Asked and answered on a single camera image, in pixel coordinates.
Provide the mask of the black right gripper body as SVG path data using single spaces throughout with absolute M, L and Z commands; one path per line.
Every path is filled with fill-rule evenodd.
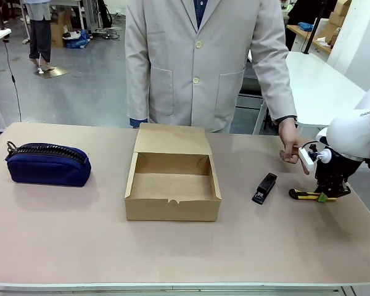
M 347 158 L 330 147 L 325 147 L 323 152 L 328 153 L 330 160 L 326 163 L 322 159 L 317 161 L 315 178 L 318 186 L 326 186 L 329 190 L 339 190 L 343 182 L 360 167 L 361 162 Z

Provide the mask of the person's left hand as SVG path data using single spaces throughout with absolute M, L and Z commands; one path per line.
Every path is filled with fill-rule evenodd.
M 284 149 L 279 152 L 280 158 L 291 164 L 300 162 L 303 172 L 309 175 L 305 164 L 300 160 L 298 150 L 301 147 L 301 140 L 293 118 L 286 118 L 278 125 L 279 137 L 284 145 Z

